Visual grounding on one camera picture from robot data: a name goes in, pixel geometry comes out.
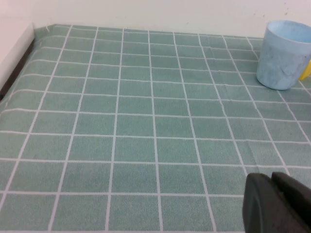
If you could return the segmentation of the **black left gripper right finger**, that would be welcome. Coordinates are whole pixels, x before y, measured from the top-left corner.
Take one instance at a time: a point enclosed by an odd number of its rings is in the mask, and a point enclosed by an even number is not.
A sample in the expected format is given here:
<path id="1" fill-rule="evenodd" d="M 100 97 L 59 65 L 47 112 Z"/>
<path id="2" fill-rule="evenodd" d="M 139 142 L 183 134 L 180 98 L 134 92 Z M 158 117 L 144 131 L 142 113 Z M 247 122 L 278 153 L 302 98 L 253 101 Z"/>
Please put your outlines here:
<path id="1" fill-rule="evenodd" d="M 271 179 L 292 212 L 293 218 L 299 222 L 306 233 L 310 233 L 311 189 L 282 172 L 273 172 Z"/>

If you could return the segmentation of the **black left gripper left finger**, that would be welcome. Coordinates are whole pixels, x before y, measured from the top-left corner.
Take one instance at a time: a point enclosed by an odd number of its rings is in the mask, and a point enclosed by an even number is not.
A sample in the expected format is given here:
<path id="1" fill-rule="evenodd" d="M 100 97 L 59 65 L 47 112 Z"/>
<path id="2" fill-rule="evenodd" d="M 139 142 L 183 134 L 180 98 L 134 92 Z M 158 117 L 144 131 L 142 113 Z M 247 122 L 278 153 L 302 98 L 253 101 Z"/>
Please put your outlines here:
<path id="1" fill-rule="evenodd" d="M 242 218 L 246 233 L 305 233 L 271 177 L 261 173 L 246 177 Z"/>

